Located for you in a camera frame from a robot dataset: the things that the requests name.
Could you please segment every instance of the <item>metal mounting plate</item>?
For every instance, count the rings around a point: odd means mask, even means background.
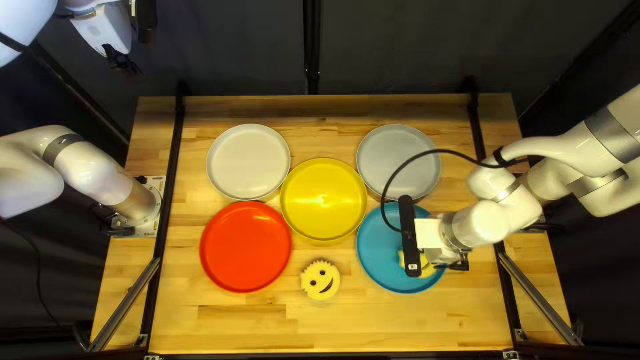
[[[156,206],[151,214],[141,220],[129,220],[122,215],[117,215],[111,219],[112,229],[124,229],[127,227],[135,227],[133,235],[114,235],[114,238],[155,238],[160,221],[160,206],[164,197],[164,180],[165,176],[145,176],[147,183],[143,186],[149,189],[156,197]]]

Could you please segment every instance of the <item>teal plate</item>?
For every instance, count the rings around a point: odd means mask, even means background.
[[[415,217],[426,218],[431,213],[413,205]],[[385,214],[389,222],[400,227],[397,202],[385,203]],[[425,278],[408,277],[399,266],[398,250],[402,249],[402,237],[384,223],[380,207],[371,210],[358,228],[356,250],[358,260],[367,275],[383,288],[394,293],[412,294],[432,287],[444,274],[445,269]]]

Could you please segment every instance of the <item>wooden table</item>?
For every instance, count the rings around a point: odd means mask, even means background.
[[[126,169],[132,175],[166,172],[174,120],[173,97],[141,97]],[[278,131],[291,150],[291,167],[320,156],[355,167],[360,140],[383,124],[407,124],[436,146],[475,157],[465,94],[187,97],[175,193],[149,351],[158,354],[264,352],[394,352],[501,350],[511,336],[490,246],[469,255],[470,271],[447,271],[433,288],[398,295],[376,285],[359,265],[355,233],[332,246],[316,246],[293,234],[284,273],[267,288],[246,295],[219,289],[198,258],[207,221],[230,204],[209,183],[205,157],[213,140],[242,123]],[[520,138],[509,94],[480,96],[487,153]],[[442,175],[419,205],[434,213],[460,210],[476,200],[464,178],[474,165],[442,155]],[[524,171],[527,165],[517,165]],[[277,207],[278,192],[265,199]],[[368,208],[378,203],[369,197]],[[568,315],[546,234],[514,234],[508,254],[556,311]],[[112,239],[93,334],[120,302],[151,258],[154,239]],[[299,273],[318,256],[342,274],[337,296],[311,302]],[[515,283],[522,328],[543,342],[561,340]],[[109,344],[129,346],[140,331],[142,295]]]

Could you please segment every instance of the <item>orange plate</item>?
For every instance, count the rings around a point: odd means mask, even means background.
[[[200,239],[200,261],[225,290],[248,293],[271,284],[291,255],[291,232],[279,212],[257,201],[215,214]]]

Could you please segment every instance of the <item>smiley face sponge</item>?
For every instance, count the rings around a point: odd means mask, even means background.
[[[300,288],[314,300],[327,300],[340,287],[340,273],[335,265],[318,260],[309,264],[300,274]]]

